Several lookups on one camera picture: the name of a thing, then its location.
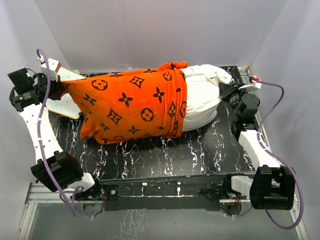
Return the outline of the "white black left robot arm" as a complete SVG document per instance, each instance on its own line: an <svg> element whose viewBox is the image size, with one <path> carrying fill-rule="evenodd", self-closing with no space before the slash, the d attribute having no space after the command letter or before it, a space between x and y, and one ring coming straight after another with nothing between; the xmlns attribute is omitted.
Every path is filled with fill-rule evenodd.
<svg viewBox="0 0 320 240"><path fill-rule="evenodd" d="M48 86L44 73L30 75L26 68L11 72L8 77L14 85L9 100L26 123L33 142L36 161L30 168L33 176L51 192L75 189L78 201L99 199L104 188L61 148L50 123L45 94L50 90L49 97L56 100L62 86L55 81Z"/></svg>

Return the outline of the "orange patterned plush pillowcase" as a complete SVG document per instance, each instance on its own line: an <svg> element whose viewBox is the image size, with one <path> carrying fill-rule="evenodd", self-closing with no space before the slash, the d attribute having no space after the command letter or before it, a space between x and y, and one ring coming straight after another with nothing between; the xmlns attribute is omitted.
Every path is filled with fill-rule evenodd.
<svg viewBox="0 0 320 240"><path fill-rule="evenodd" d="M100 144L179 137L187 111L187 62L63 81L84 114L80 137Z"/></svg>

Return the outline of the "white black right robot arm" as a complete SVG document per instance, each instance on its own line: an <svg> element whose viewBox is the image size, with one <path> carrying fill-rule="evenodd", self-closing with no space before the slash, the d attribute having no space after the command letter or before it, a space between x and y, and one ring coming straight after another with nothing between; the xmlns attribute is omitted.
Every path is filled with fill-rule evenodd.
<svg viewBox="0 0 320 240"><path fill-rule="evenodd" d="M253 178L244 173L229 173L224 178L223 194L233 199L237 195L248 197L256 210L291 210L294 204L293 173L280 164L267 151L255 118L260 99L242 83L219 83L221 100L229 103L233 111L231 132L248 154L255 168Z"/></svg>

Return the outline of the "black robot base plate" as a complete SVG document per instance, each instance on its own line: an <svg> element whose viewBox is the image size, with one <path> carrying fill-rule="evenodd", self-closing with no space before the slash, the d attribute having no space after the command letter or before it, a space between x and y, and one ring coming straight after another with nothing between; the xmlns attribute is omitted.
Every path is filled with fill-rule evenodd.
<svg viewBox="0 0 320 240"><path fill-rule="evenodd" d="M95 180L77 201L99 201L104 211L202 209L240 210L247 198L225 192L225 174Z"/></svg>

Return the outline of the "white pillow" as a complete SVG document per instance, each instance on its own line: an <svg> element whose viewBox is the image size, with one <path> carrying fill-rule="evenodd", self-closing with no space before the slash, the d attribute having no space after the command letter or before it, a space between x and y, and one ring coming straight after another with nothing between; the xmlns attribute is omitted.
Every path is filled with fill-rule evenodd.
<svg viewBox="0 0 320 240"><path fill-rule="evenodd" d="M216 117L221 102L219 83L228 85L233 78L224 69L210 64L189 66L181 71L187 87L182 131L188 132L209 124Z"/></svg>

